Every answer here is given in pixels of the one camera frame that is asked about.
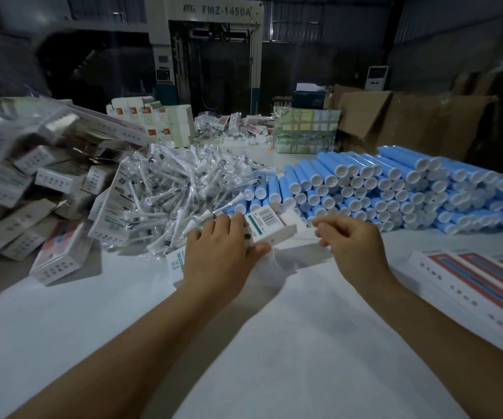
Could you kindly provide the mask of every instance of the barcode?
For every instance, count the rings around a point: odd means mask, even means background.
[[[259,217],[263,220],[265,226],[271,226],[278,223],[273,212],[269,210],[259,212]]]

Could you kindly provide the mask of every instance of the air conditioner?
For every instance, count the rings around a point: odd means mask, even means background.
[[[368,91],[383,91],[387,80],[388,66],[370,66],[367,70],[366,85]]]

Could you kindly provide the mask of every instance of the table surface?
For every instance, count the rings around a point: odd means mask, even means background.
[[[242,150],[268,166],[303,155]],[[413,250],[503,250],[503,234],[383,236],[390,264]],[[34,257],[0,258],[0,418],[116,336],[175,288],[164,262],[93,246],[44,287]],[[143,418],[465,418],[438,379],[341,277],[313,230],[276,247],[241,296],[192,342]]]

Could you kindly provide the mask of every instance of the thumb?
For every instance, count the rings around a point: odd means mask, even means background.
[[[335,246],[345,238],[340,232],[328,223],[320,223],[317,226],[319,236],[323,238],[331,247]]]
[[[261,260],[261,258],[271,251],[271,246],[269,244],[260,244],[248,250],[246,254],[246,266],[248,270],[254,268],[256,263]]]

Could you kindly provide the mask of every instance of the forearm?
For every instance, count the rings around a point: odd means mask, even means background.
[[[471,417],[503,417],[503,352],[387,278],[357,290]]]
[[[212,297],[182,286],[11,417],[136,416],[192,337],[219,310]]]

